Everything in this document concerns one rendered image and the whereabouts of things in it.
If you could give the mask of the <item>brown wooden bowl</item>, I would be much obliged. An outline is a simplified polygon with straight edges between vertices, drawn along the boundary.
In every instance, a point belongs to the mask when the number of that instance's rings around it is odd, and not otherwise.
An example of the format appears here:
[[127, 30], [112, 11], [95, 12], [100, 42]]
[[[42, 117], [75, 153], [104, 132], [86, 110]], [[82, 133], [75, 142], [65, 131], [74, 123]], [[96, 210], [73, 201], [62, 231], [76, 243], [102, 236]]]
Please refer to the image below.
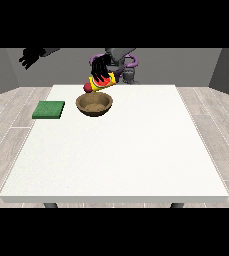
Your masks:
[[76, 99], [76, 106], [79, 111], [90, 117], [104, 115], [109, 111], [112, 104], [112, 97], [102, 92], [85, 93]]

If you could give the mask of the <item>green square pad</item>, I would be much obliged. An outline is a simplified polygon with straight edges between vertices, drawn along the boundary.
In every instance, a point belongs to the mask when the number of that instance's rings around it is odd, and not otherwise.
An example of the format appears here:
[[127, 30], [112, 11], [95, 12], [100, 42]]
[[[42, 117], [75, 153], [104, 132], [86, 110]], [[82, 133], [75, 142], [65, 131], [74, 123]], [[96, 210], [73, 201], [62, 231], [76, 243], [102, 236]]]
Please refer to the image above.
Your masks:
[[32, 114], [32, 118], [59, 119], [64, 106], [64, 101], [40, 101]]

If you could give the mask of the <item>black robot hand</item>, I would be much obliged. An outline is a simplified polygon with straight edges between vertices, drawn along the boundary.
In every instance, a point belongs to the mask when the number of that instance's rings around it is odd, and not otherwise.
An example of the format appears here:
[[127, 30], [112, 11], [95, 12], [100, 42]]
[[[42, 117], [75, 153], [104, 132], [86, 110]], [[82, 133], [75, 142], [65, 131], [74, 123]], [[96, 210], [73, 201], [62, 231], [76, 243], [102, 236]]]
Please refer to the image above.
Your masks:
[[23, 56], [19, 59], [19, 62], [26, 70], [28, 70], [45, 53], [46, 51], [43, 48], [25, 48], [23, 50]]
[[108, 54], [96, 58], [92, 63], [91, 74], [93, 78], [99, 82], [103, 82], [109, 77], [107, 66], [111, 63], [111, 57]]

